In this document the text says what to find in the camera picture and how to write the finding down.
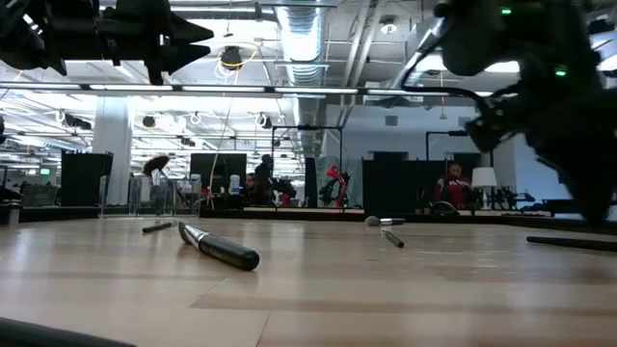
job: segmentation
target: lamp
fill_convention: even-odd
[[[486,188],[497,187],[497,179],[495,177],[495,169],[493,168],[475,168],[473,169],[473,177],[471,179],[471,187],[482,190],[482,209],[488,210],[488,197]]]

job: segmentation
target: pillar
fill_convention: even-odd
[[[100,96],[94,119],[93,153],[114,153],[107,204],[125,205],[131,169],[133,114],[127,97]]]

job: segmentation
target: ceiling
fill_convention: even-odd
[[[382,33],[377,24],[370,44],[366,63],[360,74],[359,86],[367,83],[387,87],[411,58],[408,47],[410,33],[415,24],[430,18],[432,4],[436,1],[386,1],[380,18],[373,19],[375,1],[371,2],[368,20],[363,26],[366,42],[367,32],[373,20],[389,17],[396,31]],[[170,0],[172,7],[181,5]],[[217,8],[221,19],[205,18],[200,10],[212,9],[212,1],[191,1],[191,11],[182,11],[182,16],[191,22],[214,32],[214,38],[200,42],[212,49],[210,55],[182,68],[171,76],[166,75],[166,84],[177,85],[259,85],[286,86],[289,84],[281,44],[281,29],[274,21],[234,20],[230,12],[235,7]],[[325,20],[325,54],[319,64],[325,69],[324,86],[341,87],[343,74],[348,62],[355,31],[359,30],[359,13],[363,0],[342,1],[335,8],[327,9]],[[598,9],[605,4],[598,3]],[[219,65],[219,54],[226,46],[240,47],[245,64],[237,73],[225,72]],[[0,81],[30,83],[80,83],[80,84],[148,84],[148,72],[141,62],[121,62],[114,67],[105,61],[69,61],[67,76],[61,76],[53,69],[16,70],[0,63]],[[418,83],[425,86],[457,86],[477,92],[491,92],[516,81],[516,73],[487,72],[472,78],[459,78],[444,72],[441,75],[424,75]],[[0,108],[5,118],[7,132],[41,133],[37,137],[14,136],[4,146],[6,152],[33,151],[34,157],[23,155],[2,159],[4,164],[25,161],[40,161],[45,157],[57,162],[60,148],[88,150],[92,146],[92,131],[67,128],[60,121],[62,114],[70,114],[95,126],[97,96],[83,93],[37,93],[34,91],[0,90]],[[293,98],[289,97],[223,97],[188,95],[129,95],[132,112],[135,115],[133,141],[133,166],[138,168],[149,157],[174,152],[178,157],[189,155],[196,150],[246,151],[253,158],[254,153],[270,151],[271,130],[258,126],[256,118],[263,115],[273,124],[295,125]],[[469,107],[395,107],[384,109],[364,106],[361,102],[353,107],[346,123],[346,131],[407,132],[426,130],[451,130],[459,126],[459,117],[473,117]],[[329,102],[324,124],[335,125],[341,112],[340,103]],[[397,116],[398,126],[386,127],[384,116]],[[144,117],[157,119],[157,126],[143,126]],[[77,137],[49,137],[44,133],[77,132]],[[186,137],[204,136],[196,139],[195,147],[183,146],[179,139],[162,138],[164,135],[181,132]],[[238,140],[221,141],[219,137],[233,135]],[[302,173],[303,153],[294,131],[283,140],[277,155],[283,159],[288,170],[281,175]],[[176,170],[186,171],[186,160],[175,161]]]

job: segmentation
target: person in red shirt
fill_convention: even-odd
[[[450,202],[457,209],[473,204],[471,182],[461,175],[462,170],[456,163],[448,166],[447,174],[435,184],[435,200]]]

